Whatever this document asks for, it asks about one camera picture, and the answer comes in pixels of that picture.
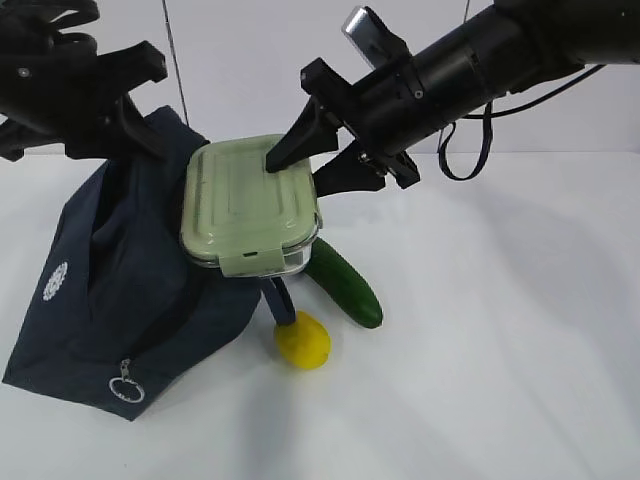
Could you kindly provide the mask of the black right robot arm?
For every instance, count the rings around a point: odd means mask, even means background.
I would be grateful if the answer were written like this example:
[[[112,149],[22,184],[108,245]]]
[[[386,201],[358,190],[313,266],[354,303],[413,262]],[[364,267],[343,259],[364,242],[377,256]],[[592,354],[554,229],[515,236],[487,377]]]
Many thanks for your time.
[[[461,119],[483,124],[484,166],[497,98],[639,60],[635,1],[495,1],[416,53],[368,6],[343,31],[370,72],[350,83],[322,59],[303,68],[308,102],[266,156],[275,173],[331,153],[313,176],[321,196],[378,191],[387,176],[401,188],[416,184],[410,148]]]

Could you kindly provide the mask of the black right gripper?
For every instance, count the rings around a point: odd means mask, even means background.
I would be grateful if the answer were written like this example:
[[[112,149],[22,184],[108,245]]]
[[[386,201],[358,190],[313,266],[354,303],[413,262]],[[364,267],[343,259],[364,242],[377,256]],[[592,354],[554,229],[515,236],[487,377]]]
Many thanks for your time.
[[[409,148],[473,108],[473,55],[467,49],[425,49],[355,83],[317,58],[303,68],[301,85],[309,100],[267,153],[269,173],[336,151],[344,128],[351,143],[313,173],[318,197],[376,192],[388,176],[407,189],[421,179]]]

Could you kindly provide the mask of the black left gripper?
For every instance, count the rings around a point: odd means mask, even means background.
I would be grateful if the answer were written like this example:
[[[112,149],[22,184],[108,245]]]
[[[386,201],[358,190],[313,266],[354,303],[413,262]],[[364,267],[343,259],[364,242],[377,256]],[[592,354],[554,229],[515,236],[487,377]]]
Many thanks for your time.
[[[60,38],[49,52],[1,56],[1,156],[61,144],[75,160],[162,159],[161,136],[142,116],[132,90],[167,76],[165,56],[147,41],[98,54],[84,34]]]

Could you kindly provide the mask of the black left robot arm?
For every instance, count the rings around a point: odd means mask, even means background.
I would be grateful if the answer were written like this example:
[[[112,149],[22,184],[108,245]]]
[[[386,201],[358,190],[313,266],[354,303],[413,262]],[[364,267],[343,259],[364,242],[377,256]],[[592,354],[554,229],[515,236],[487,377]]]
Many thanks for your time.
[[[79,26],[100,17],[94,1],[1,4],[1,156],[61,144],[71,159],[160,159],[160,136],[130,93],[167,76],[147,41],[101,54]]]

